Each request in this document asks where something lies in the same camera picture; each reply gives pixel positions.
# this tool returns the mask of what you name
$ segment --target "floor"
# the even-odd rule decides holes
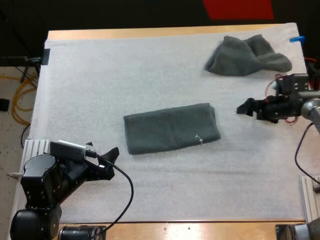
[[[20,78],[22,73],[15,67],[0,67],[0,76],[11,76]],[[21,147],[21,134],[24,125],[17,123],[11,115],[11,104],[13,96],[19,86],[17,80],[7,80],[0,78],[0,99],[9,99],[9,111],[0,111],[0,239],[6,239],[9,224],[11,222],[12,204],[16,190],[17,180],[8,177],[6,174],[18,172],[21,164],[23,149]],[[26,94],[18,104],[23,108],[30,108],[35,101],[36,92]],[[30,121],[32,111],[18,113],[26,121]]]

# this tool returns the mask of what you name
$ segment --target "dark gray cloth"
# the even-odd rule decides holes
[[[209,103],[174,107],[123,117],[129,154],[186,148],[220,139]]]
[[[204,68],[219,75],[247,76],[260,70],[288,72],[292,64],[259,34],[246,40],[225,36]]]

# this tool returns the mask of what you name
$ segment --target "black background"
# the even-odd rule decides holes
[[[202,0],[0,0],[0,56],[41,56],[48,30],[288,22],[297,23],[300,35],[306,36],[304,55],[320,56],[320,1],[272,0],[272,8],[274,20],[210,20]]]

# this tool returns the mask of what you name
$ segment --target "white foam sheet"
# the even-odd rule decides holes
[[[308,121],[300,117],[290,126],[236,114],[247,98],[264,98],[276,72],[229,77],[203,70],[225,35],[260,33],[291,60],[289,74],[306,72],[300,43],[289,42],[299,35],[295,23],[218,34],[47,40],[50,59],[41,68],[29,137],[91,141],[99,154],[119,147],[116,164],[134,184],[122,221],[303,218],[294,154]],[[215,108],[220,140],[128,154],[123,116],[198,103]],[[311,174],[319,174],[319,146],[311,129],[298,155]],[[63,202],[61,222],[112,222],[129,197],[119,172],[111,181],[86,182]]]

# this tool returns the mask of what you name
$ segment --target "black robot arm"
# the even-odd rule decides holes
[[[248,98],[236,109],[237,114],[278,123],[281,119],[298,117],[311,120],[320,133],[320,91],[309,90],[307,74],[283,76],[276,81],[276,96],[263,100]]]
[[[21,185],[26,209],[12,219],[12,240],[51,240],[59,229],[60,204],[85,181],[111,180],[119,155],[117,147],[98,156],[91,143],[78,145],[65,141],[50,142],[50,154],[42,154],[24,165]],[[98,165],[87,160],[98,158]]]

